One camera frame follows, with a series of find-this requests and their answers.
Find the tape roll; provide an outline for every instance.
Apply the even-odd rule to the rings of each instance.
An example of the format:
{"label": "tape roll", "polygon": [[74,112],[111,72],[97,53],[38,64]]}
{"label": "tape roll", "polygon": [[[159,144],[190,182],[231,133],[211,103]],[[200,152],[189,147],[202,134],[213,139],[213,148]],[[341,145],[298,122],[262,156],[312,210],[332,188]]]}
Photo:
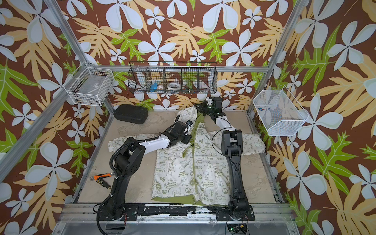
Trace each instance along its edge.
{"label": "tape roll", "polygon": [[167,84],[167,89],[168,90],[180,90],[180,84],[176,82],[170,82]]}

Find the orange screwdriver handle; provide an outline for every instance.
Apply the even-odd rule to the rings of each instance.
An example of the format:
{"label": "orange screwdriver handle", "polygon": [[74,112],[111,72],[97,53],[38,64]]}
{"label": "orange screwdriver handle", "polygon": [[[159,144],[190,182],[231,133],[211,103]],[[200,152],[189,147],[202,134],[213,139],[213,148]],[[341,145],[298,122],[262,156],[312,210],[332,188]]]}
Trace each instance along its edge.
{"label": "orange screwdriver handle", "polygon": [[111,177],[111,173],[94,176],[94,180],[97,181],[97,179],[99,179],[99,178],[106,178],[106,177]]}

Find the brown wallpaper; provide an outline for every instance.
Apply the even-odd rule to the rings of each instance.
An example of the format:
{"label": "brown wallpaper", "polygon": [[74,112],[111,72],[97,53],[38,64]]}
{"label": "brown wallpaper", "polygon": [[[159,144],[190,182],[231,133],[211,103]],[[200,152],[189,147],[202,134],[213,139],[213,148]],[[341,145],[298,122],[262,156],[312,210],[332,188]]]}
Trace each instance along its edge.
{"label": "brown wallpaper", "polygon": [[[59,5],[69,17],[77,39],[80,43],[86,42],[82,46],[89,60],[102,65],[109,65],[110,61],[120,65],[130,61],[171,61],[171,58],[188,62],[192,58],[191,61],[198,59],[217,62],[217,65],[239,62],[240,66],[251,63],[263,66],[273,54],[293,8],[293,1],[285,0],[82,2],[59,1]],[[155,45],[151,40],[154,30],[161,35],[161,38],[153,37]],[[149,60],[155,49],[145,47],[145,43],[139,45],[141,42],[154,48],[164,46],[160,52],[166,55]],[[226,62],[240,51],[239,46],[243,49],[243,58],[239,56],[238,60],[233,58]]]}
{"label": "brown wallpaper", "polygon": [[[128,65],[140,61],[156,65],[152,61],[175,61],[183,65],[198,62],[199,66],[214,62],[218,66],[267,66],[294,5],[294,1],[285,0],[58,3],[93,64]],[[220,73],[218,92],[213,95],[223,96],[224,108],[246,110],[261,77],[256,73]],[[195,94],[134,95],[128,91],[126,72],[115,73],[115,79],[110,90],[115,107],[128,103],[149,110],[182,109],[206,98]]]}
{"label": "brown wallpaper", "polygon": [[[65,92],[61,87],[79,63],[42,0],[0,1],[0,24],[0,158],[6,158]],[[64,203],[72,200],[108,113],[69,103],[0,183],[0,234],[50,234]]]}
{"label": "brown wallpaper", "polygon": [[271,137],[256,118],[301,234],[376,234],[375,7],[311,2],[266,88],[289,87],[311,119]]}

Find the wire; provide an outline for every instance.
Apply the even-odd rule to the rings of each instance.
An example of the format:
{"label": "wire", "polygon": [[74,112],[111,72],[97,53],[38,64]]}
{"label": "wire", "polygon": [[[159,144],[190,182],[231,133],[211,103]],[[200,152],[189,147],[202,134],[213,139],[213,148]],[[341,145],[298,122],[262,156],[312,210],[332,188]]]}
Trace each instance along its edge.
{"label": "wire", "polygon": [[222,120],[225,120],[225,121],[230,125],[230,127],[226,127],[226,128],[223,128],[223,129],[229,129],[229,128],[232,127],[231,123],[230,123],[228,120],[226,120],[226,119],[224,119],[224,118],[219,118],[219,117],[216,117],[216,118],[218,118],[218,119],[222,119]]}
{"label": "wire", "polygon": [[95,210],[95,207],[98,206],[98,205],[100,205],[100,203],[98,203],[97,205],[95,205],[95,206],[93,207],[93,211],[94,211],[95,213],[98,212],[98,211]]}
{"label": "wire", "polygon": [[[230,127],[226,127],[226,128],[220,129],[219,131],[217,131],[217,132],[213,135],[213,138],[212,138],[212,147],[213,147],[213,149],[214,149],[217,153],[219,153],[220,155],[222,155],[222,156],[228,158],[228,159],[233,163],[233,165],[234,165],[234,167],[235,167],[235,170],[238,172],[238,176],[239,176],[239,178],[240,178],[240,173],[239,173],[238,168],[236,167],[235,162],[234,162],[230,157],[228,157],[228,156],[226,156],[226,155],[223,155],[222,153],[218,152],[218,151],[214,148],[213,140],[214,140],[215,135],[218,134],[220,131],[222,131],[222,130],[224,130],[224,129],[229,129],[229,128],[231,128],[231,126],[232,126],[231,123],[230,123],[228,120],[226,120],[226,119],[224,119],[224,118],[219,118],[219,119],[223,119],[223,120],[227,121],[228,124],[230,124]],[[232,210],[232,212],[229,213],[229,217],[228,217],[228,219],[227,219],[227,221],[226,221],[226,225],[225,225],[225,227],[224,227],[224,234],[225,234],[225,235],[227,234],[227,231],[226,231],[226,230],[227,230],[227,222],[229,221],[230,217],[231,217],[231,216],[233,215],[233,213],[235,212],[235,209],[238,207],[239,200],[240,200],[240,195],[238,196],[238,201],[237,201],[237,203],[236,203],[236,206],[234,207],[234,210]]]}
{"label": "wire", "polygon": [[103,234],[103,235],[108,235],[107,233],[105,233],[104,231],[103,231],[103,229],[102,229],[102,227],[100,226],[100,223],[99,223],[99,211],[101,210],[101,208],[103,207],[103,205],[108,201],[108,200],[110,200],[110,198],[112,197],[112,195],[114,195],[114,193],[115,193],[115,190],[116,190],[116,185],[117,185],[117,179],[118,179],[118,177],[119,177],[119,175],[118,175],[118,173],[117,173],[117,171],[116,171],[116,169],[115,169],[115,167],[114,167],[114,165],[113,165],[113,160],[115,159],[115,157],[118,155],[118,153],[122,150],[122,149],[124,149],[124,148],[126,148],[126,147],[128,147],[128,146],[130,146],[130,145],[133,145],[133,144],[136,144],[136,143],[141,143],[141,142],[146,142],[146,141],[151,141],[151,140],[155,140],[155,139],[158,139],[159,138],[159,136],[157,136],[157,137],[154,137],[154,138],[149,138],[149,139],[144,139],[144,140],[136,140],[136,141],[133,141],[133,142],[129,142],[129,143],[126,143],[126,144],[123,144],[120,148],[118,148],[114,153],[113,153],[113,155],[111,156],[111,158],[110,158],[110,168],[112,169],[112,171],[115,173],[115,179],[114,179],[114,182],[113,182],[113,185],[112,185],[112,189],[111,189],[111,193],[108,195],[108,197],[103,201],[103,202],[101,202],[100,204],[99,204],[99,207],[98,207],[98,210],[97,211],[95,211],[95,209],[93,208],[93,211],[95,212],[95,213],[97,213],[97,216],[96,216],[96,221],[97,221],[97,227],[98,227],[98,229],[99,229],[99,231]]}

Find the stained surface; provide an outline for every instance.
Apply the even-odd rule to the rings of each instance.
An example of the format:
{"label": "stained surface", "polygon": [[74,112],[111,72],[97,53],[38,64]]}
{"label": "stained surface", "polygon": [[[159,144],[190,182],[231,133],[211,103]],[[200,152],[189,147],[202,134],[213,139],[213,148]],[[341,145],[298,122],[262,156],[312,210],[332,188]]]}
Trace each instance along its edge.
{"label": "stained surface", "polygon": [[[226,115],[235,128],[241,129],[243,133],[251,133],[245,112],[226,112]],[[111,171],[109,158],[112,153],[108,152],[108,147],[105,144],[109,140],[135,134],[163,132],[174,121],[175,116],[176,112],[170,111],[149,112],[146,122],[141,125],[114,120],[94,162],[93,169],[89,173],[89,177]],[[214,124],[209,116],[205,117],[205,123],[208,131],[219,130],[218,126]],[[141,167],[129,182],[125,196],[126,202],[157,202],[151,200],[155,161],[156,151],[144,156]],[[241,164],[243,183],[249,202],[274,203],[274,197],[260,156],[258,154],[243,156]],[[112,184],[113,177],[105,180]],[[104,200],[108,194],[108,189],[87,180],[79,202],[98,203]]]}

